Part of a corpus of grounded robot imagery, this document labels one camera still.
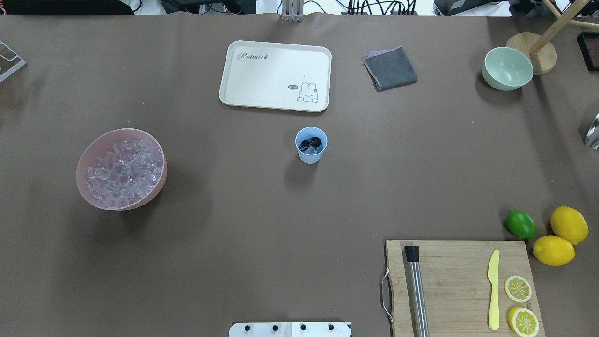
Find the wooden rod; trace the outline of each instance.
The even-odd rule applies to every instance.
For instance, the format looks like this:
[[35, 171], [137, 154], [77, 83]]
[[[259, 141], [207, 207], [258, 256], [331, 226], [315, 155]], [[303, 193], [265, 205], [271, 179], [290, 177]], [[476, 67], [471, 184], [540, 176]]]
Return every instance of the wooden rod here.
[[574, 16], [576, 16], [584, 6], [586, 6], [588, 2], [589, 0], [576, 0], [574, 1], [574, 3], [570, 5], [570, 8], [568, 8], [568, 10], [565, 11], [564, 15], [560, 16], [553, 23], [553, 25], [551, 25], [551, 27], [547, 29], [545, 34], [543, 34], [539, 38], [539, 40], [537, 40], [537, 42], [535, 42], [533, 46], [530, 47], [528, 54], [531, 57], [531, 61], [533, 61], [532, 58], [538, 59], [537, 53], [539, 52], [539, 50], [541, 50], [541, 48], [543, 48], [557, 33], [559, 33], [559, 31], [561, 31], [568, 24], [568, 22]]
[[[555, 8], [555, 6], [549, 0], [543, 0], [543, 3], [545, 4], [545, 6], [547, 6], [549, 11], [551, 11], [551, 13], [553, 13], [553, 15], [555, 15], [555, 17], [559, 19], [561, 13], [558, 11], [558, 9]], [[599, 29], [599, 23], [591, 23], [578, 20], [570, 20], [570, 22], [568, 23], [574, 26]]]

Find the light green bowl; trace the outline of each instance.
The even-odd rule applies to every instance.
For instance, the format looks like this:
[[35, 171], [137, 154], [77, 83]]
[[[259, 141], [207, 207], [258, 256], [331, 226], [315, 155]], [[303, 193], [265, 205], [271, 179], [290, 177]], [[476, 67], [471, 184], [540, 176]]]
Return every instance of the light green bowl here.
[[497, 90], [515, 90], [533, 78], [533, 64], [514, 48], [493, 48], [485, 56], [483, 77]]

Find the round wooden base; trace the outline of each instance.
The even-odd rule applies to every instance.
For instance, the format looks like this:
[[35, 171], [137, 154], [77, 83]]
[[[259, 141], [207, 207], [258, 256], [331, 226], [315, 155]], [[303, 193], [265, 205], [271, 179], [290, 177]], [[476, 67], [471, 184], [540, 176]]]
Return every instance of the round wooden base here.
[[537, 54], [537, 59], [528, 54], [530, 47], [539, 40], [541, 35], [535, 33], [519, 33], [507, 40], [506, 47], [514, 48], [522, 52], [533, 63], [535, 75], [546, 74], [555, 67], [558, 62], [558, 54], [551, 42], [548, 42]]

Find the yellow lemon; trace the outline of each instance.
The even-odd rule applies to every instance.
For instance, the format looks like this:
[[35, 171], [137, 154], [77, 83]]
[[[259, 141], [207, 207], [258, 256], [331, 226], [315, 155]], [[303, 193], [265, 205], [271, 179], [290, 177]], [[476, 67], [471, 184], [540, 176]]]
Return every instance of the yellow lemon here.
[[539, 333], [537, 316], [521, 306], [516, 306], [508, 312], [507, 323], [521, 337], [534, 337]]
[[530, 300], [533, 295], [530, 283], [522, 276], [512, 275], [507, 278], [504, 288], [506, 289], [507, 297], [518, 303], [524, 303]]
[[589, 234], [589, 226], [582, 214], [568, 206], [556, 208], [550, 222], [555, 235], [570, 241], [572, 245], [577, 245]]
[[562, 266], [574, 258], [574, 247], [559, 236], [542, 236], [533, 244], [534, 256], [544, 264]]

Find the bowl of ice cubes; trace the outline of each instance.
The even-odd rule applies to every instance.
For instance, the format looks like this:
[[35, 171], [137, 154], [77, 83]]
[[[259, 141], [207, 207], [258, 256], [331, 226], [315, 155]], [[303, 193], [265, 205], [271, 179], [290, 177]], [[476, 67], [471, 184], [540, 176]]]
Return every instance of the bowl of ice cubes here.
[[162, 147], [138, 129], [112, 130], [94, 140], [77, 164], [77, 188], [106, 210], [138, 208], [160, 192], [167, 178]]

